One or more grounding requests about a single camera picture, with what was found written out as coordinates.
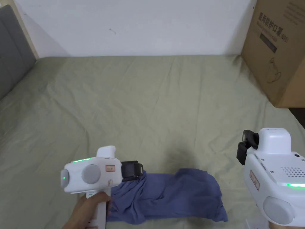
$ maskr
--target green led light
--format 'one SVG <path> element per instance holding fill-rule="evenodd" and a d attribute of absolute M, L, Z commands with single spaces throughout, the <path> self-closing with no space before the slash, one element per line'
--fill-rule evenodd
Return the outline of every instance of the green led light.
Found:
<path fill-rule="evenodd" d="M 293 188 L 305 188 L 305 184 L 287 184 L 287 186 Z"/>
<path fill-rule="evenodd" d="M 91 158 L 86 158 L 86 159 L 82 159 L 82 160 L 78 160 L 78 161 L 73 161 L 73 163 L 75 163 L 75 162 L 87 161 L 87 160 L 91 160 Z"/>

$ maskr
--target bed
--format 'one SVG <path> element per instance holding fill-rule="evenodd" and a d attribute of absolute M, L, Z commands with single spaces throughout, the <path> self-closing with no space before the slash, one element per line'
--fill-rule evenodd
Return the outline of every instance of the bed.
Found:
<path fill-rule="evenodd" d="M 148 173 L 208 171 L 229 218 L 108 229 L 244 228 L 257 212 L 236 159 L 244 129 L 286 128 L 305 156 L 304 129 L 271 105 L 240 56 L 48 57 L 29 66 L 0 100 L 1 228 L 61 228 L 79 196 L 62 190 L 60 171 L 101 146 Z"/>

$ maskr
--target white wall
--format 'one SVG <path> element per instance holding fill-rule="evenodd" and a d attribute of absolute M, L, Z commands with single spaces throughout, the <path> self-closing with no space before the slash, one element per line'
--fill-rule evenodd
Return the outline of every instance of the white wall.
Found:
<path fill-rule="evenodd" d="M 45 57 L 239 54 L 255 0 L 15 2 Z"/>

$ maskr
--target blue towel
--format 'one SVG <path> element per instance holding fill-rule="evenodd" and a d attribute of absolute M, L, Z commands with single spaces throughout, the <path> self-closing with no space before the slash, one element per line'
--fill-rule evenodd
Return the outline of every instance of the blue towel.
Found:
<path fill-rule="evenodd" d="M 201 217 L 228 221 L 215 178 L 198 169 L 179 169 L 175 175 L 147 174 L 111 189 L 107 221 L 141 224 L 146 220 Z"/>

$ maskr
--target upholstered headboard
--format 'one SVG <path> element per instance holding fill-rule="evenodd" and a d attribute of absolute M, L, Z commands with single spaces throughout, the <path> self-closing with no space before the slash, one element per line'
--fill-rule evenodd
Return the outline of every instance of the upholstered headboard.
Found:
<path fill-rule="evenodd" d="M 11 6 L 0 7 L 0 99 L 13 89 L 35 62 Z"/>

